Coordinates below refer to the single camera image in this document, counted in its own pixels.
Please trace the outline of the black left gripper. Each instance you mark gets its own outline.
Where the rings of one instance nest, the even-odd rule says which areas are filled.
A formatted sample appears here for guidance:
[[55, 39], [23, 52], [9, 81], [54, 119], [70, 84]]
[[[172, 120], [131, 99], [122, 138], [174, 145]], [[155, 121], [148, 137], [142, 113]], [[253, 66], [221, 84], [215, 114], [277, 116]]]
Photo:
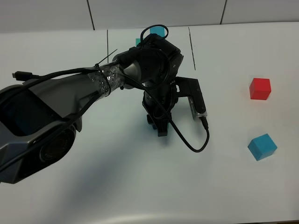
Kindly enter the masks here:
[[[162, 104], [167, 113], [171, 116], [171, 110], [177, 103], [177, 79], [171, 80], [158, 89], [150, 90], [152, 95]], [[144, 92], [142, 105], [147, 112], [147, 122], [153, 129], [157, 129], [158, 137], [165, 137], [168, 135], [169, 120], [159, 108], [155, 100], [147, 93]], [[151, 117], [160, 117], [153, 122]]]

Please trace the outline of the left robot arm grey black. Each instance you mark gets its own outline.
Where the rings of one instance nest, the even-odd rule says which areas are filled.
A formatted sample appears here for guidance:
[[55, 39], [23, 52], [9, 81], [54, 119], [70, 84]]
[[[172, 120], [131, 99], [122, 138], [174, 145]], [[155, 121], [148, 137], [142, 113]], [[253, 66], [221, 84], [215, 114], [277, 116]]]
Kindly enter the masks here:
[[170, 110], [183, 60], [165, 37], [148, 35], [112, 62], [35, 76], [0, 92], [0, 180], [15, 184], [62, 159], [82, 129], [82, 115], [118, 88], [142, 85]]

